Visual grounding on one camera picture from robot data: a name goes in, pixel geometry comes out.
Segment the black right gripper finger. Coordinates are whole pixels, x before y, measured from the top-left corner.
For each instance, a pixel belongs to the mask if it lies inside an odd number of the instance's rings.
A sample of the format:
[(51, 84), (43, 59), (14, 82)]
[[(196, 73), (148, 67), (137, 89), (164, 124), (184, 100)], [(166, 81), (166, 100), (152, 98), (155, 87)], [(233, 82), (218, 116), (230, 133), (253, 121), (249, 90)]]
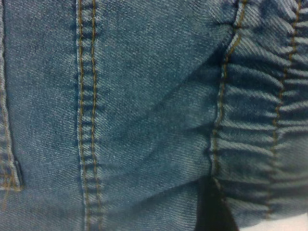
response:
[(212, 177), (198, 181), (197, 231), (238, 231), (221, 187)]

